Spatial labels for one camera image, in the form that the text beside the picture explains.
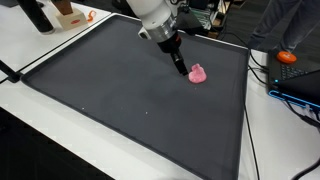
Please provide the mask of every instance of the pink plush toy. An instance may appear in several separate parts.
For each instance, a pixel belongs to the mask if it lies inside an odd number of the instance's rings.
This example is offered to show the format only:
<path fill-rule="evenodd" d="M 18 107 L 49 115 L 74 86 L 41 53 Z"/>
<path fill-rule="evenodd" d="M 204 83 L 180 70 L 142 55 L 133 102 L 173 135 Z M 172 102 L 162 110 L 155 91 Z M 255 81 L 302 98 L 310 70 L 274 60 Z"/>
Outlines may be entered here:
<path fill-rule="evenodd" d="M 207 75 L 200 64 L 193 65 L 191 69 L 192 71 L 189 73 L 189 80 L 192 83 L 202 83 L 207 79 Z"/>

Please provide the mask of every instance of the black cable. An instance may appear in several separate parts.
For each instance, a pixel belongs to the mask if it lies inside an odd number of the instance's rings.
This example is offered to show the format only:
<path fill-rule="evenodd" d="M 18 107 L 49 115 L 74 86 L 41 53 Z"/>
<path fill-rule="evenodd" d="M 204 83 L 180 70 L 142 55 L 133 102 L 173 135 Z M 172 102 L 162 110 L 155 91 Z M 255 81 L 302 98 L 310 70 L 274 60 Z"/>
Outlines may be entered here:
<path fill-rule="evenodd" d="M 236 37 L 239 41 L 241 41 L 241 43 L 243 43 L 243 45 L 245 45 L 245 47 L 248 48 L 248 44 L 245 43 L 238 35 L 236 35 L 236 34 L 234 34 L 234 33 L 231 33 L 231 32 L 225 32 L 225 33 L 224 33 L 224 37 L 225 37 L 226 34 L 233 35 L 233 36 Z M 251 56 L 253 62 L 254 62 L 255 64 L 257 64 L 259 67 L 268 70 L 268 68 L 267 68 L 266 66 L 263 66 L 263 65 L 259 64 L 259 63 L 256 61 L 256 59 L 255 59 L 255 58 L 253 57 L 253 55 L 252 55 L 251 49 L 249 49 L 249 51 L 250 51 L 250 56 Z"/>
<path fill-rule="evenodd" d="M 252 71 L 253 75 L 257 78 L 257 80 L 259 82 L 261 82 L 262 84 L 268 85 L 266 82 L 262 81 L 259 76 L 256 74 L 256 72 L 252 69 L 252 67 L 250 65 L 248 65 L 249 69 Z"/>
<path fill-rule="evenodd" d="M 320 118 L 319 118 L 319 112 L 318 113 L 315 113 L 316 114 L 316 118 L 318 121 L 320 121 Z"/>
<path fill-rule="evenodd" d="M 223 34 L 223 37 L 220 39 L 221 41 L 223 41 L 224 37 L 226 37 L 226 32 L 227 32 L 227 27 L 228 27 L 227 20 L 228 20 L 228 17 L 226 17 L 226 20 L 224 22 L 223 32 L 220 33 L 221 35 Z"/>
<path fill-rule="evenodd" d="M 179 2 L 182 2 L 182 1 L 184 1 L 184 0 L 176 0 L 175 2 L 174 2 L 174 0 L 170 0 L 170 3 L 171 3 L 172 5 L 178 5 Z"/>
<path fill-rule="evenodd" d="M 304 122 L 306 122 L 307 124 L 311 125 L 311 126 L 314 126 L 316 128 L 320 128 L 320 122 L 315 120 L 315 119 L 312 119 L 308 116 L 305 116 L 305 115 L 302 115 L 302 114 L 299 114 L 296 110 L 293 109 L 293 107 L 291 106 L 290 102 L 286 99 L 286 97 L 284 97 L 282 94 L 280 94 L 282 96 L 282 98 L 284 99 L 284 101 L 287 103 L 289 109 L 295 114 L 297 115 L 301 120 L 303 120 Z"/>
<path fill-rule="evenodd" d="M 252 138 L 252 133 L 251 133 L 251 129 L 250 129 L 249 116 L 248 116 L 248 111 L 247 111 L 247 106 L 246 105 L 244 105 L 244 112 L 246 114 L 249 138 L 250 138 L 251 148 L 252 148 L 252 154 L 253 154 L 254 163 L 255 163 L 255 166 L 256 166 L 257 180 L 260 180 L 260 173 L 259 173 L 258 161 L 257 161 L 257 157 L 256 157 L 256 150 L 255 150 L 254 144 L 253 144 L 253 138 Z"/>
<path fill-rule="evenodd" d="M 108 16 L 100 19 L 99 21 L 97 21 L 97 22 L 95 22 L 94 24 L 92 24 L 92 26 L 98 24 L 98 23 L 101 22 L 101 21 L 104 21 L 104 20 L 107 19 L 107 18 L 108 18 Z M 87 30 L 88 30 L 89 28 L 91 28 L 92 26 L 89 26 L 89 27 L 85 28 L 85 29 L 82 30 L 81 32 L 77 33 L 76 35 L 74 35 L 74 36 L 72 36 L 71 38 L 69 38 L 68 40 L 66 40 L 65 42 L 59 44 L 57 47 L 51 49 L 49 52 L 43 54 L 42 56 L 38 57 L 38 58 L 35 59 L 34 61 L 32 61 L 32 62 L 30 62 L 29 64 L 25 65 L 24 67 L 22 67 L 21 69 L 19 69 L 17 72 L 20 72 L 20 73 L 21 73 L 21 71 L 25 70 L 26 68 L 28 68 L 29 66 L 31 66 L 33 63 L 39 61 L 40 59 L 42 59 L 42 58 L 45 57 L 46 55 L 50 54 L 51 52 L 53 52 L 53 51 L 55 51 L 56 49 L 60 48 L 61 46 L 65 45 L 65 44 L 68 43 L 70 40 L 72 40 L 73 38 L 77 37 L 79 34 L 87 31 Z M 5 81 L 7 81 L 7 80 L 8 80 L 8 78 L 3 79 L 2 81 L 0 81 L 0 84 L 2 84 L 3 82 L 5 82 Z"/>
<path fill-rule="evenodd" d="M 320 166 L 320 158 L 318 159 L 318 161 L 316 163 L 314 163 L 313 165 L 311 165 L 310 167 L 308 167 L 307 169 L 301 171 L 300 173 L 298 173 L 297 175 L 295 175 L 292 180 L 298 180 L 300 179 L 302 176 L 310 173 L 311 171 L 315 170 L 316 168 L 318 168 Z"/>
<path fill-rule="evenodd" d="M 265 69 L 263 69 L 263 68 L 255 68 L 255 67 L 251 67 L 253 70 L 258 70 L 258 71 L 260 71 L 260 72 L 262 72 L 262 73 L 265 73 L 265 74 L 268 74 L 268 71 L 266 71 Z"/>
<path fill-rule="evenodd" d="M 251 56 L 253 62 L 256 63 L 256 65 L 258 65 L 259 67 L 261 67 L 261 68 L 263 68 L 263 69 L 265 69 L 265 70 L 269 70 L 266 66 L 262 66 L 261 64 L 259 64 L 259 63 L 256 61 L 256 59 L 255 59 L 255 58 L 253 57 L 253 55 L 252 55 L 251 49 L 250 49 L 250 56 Z"/>

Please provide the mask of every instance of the gray surface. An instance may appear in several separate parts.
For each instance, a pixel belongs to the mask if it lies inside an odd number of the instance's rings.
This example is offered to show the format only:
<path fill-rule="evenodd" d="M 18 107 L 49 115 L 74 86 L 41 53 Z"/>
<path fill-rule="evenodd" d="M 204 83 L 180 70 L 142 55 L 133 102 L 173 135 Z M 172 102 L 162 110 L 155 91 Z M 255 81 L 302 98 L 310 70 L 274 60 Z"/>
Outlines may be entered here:
<path fill-rule="evenodd" d="M 247 51 L 182 35 L 187 67 L 207 72 L 195 85 L 140 27 L 113 17 L 23 82 L 205 179 L 237 179 Z"/>

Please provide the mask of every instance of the bottle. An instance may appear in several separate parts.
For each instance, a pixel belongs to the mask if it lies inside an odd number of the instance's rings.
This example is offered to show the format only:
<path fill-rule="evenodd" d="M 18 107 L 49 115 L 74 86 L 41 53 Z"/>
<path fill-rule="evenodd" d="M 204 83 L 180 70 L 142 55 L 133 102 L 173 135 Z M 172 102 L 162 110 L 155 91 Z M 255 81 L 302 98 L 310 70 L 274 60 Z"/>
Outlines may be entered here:
<path fill-rule="evenodd" d="M 36 0 L 17 0 L 22 10 L 27 14 L 32 23 L 41 34 L 47 35 L 54 32 L 54 28 L 47 16 L 41 10 Z"/>

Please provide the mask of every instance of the white table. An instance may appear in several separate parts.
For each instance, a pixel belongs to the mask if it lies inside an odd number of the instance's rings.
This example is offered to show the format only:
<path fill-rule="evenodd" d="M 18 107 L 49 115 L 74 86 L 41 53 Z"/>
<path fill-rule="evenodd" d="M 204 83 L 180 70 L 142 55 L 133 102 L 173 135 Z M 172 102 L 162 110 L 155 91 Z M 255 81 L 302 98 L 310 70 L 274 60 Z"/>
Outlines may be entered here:
<path fill-rule="evenodd" d="M 72 41 L 46 55 L 23 73 Z M 254 51 L 253 55 L 259 62 L 266 60 L 264 53 Z M 149 149 L 21 82 L 11 84 L 6 81 L 1 84 L 0 95 L 0 106 L 5 110 L 115 179 L 199 179 Z M 251 73 L 248 77 L 247 107 L 261 179 L 290 179 L 320 156 L 319 132 L 299 120 L 282 102 L 269 97 L 265 87 Z M 320 169 L 305 176 L 305 179 L 318 177 Z M 256 180 L 245 121 L 239 179 Z"/>
<path fill-rule="evenodd" d="M 58 11 L 48 0 L 42 8 L 55 32 L 50 35 L 41 35 L 36 27 L 22 11 L 20 6 L 7 8 L 0 5 L 0 60 L 14 71 L 18 71 L 45 53 L 59 46 L 76 34 L 92 26 L 99 20 L 110 15 L 110 12 L 72 3 L 72 6 L 82 11 L 85 16 L 91 10 L 97 12 L 93 22 L 69 31 L 63 31 L 54 14 Z M 7 77 L 0 71 L 0 81 Z"/>

